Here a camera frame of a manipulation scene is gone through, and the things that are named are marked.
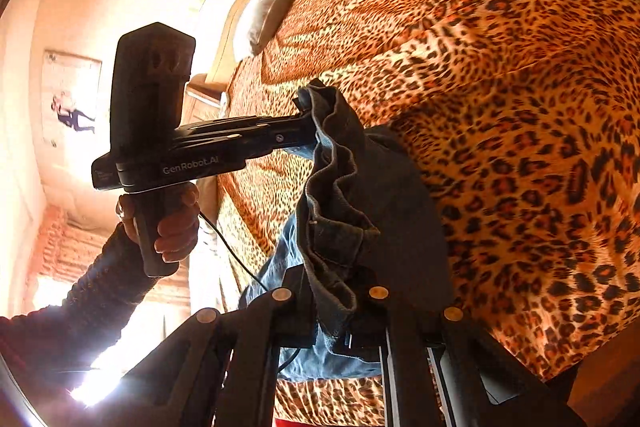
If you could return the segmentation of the left forearm dark sleeve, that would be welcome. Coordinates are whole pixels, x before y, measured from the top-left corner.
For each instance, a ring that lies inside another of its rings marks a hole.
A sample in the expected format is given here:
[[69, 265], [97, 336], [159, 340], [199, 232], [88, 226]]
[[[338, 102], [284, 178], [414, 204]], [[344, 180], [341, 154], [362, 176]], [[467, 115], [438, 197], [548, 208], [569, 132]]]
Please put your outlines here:
[[120, 339], [154, 287], [140, 249], [117, 225], [59, 306], [1, 320], [1, 354], [12, 373], [72, 389], [81, 373]]

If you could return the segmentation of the left hand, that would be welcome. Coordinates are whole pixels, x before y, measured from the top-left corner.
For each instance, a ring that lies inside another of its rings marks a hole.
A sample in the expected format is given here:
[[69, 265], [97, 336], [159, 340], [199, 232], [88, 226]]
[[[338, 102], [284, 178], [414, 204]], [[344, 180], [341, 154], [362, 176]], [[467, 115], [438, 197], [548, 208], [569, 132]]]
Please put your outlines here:
[[[157, 240], [154, 249], [166, 263], [186, 259], [198, 243], [198, 215], [200, 192], [195, 184], [188, 182], [169, 189], [171, 196], [178, 196], [179, 204], [157, 225]], [[127, 236], [139, 244], [138, 231], [134, 224], [134, 201], [131, 195], [122, 194], [117, 199], [116, 215], [124, 226]]]

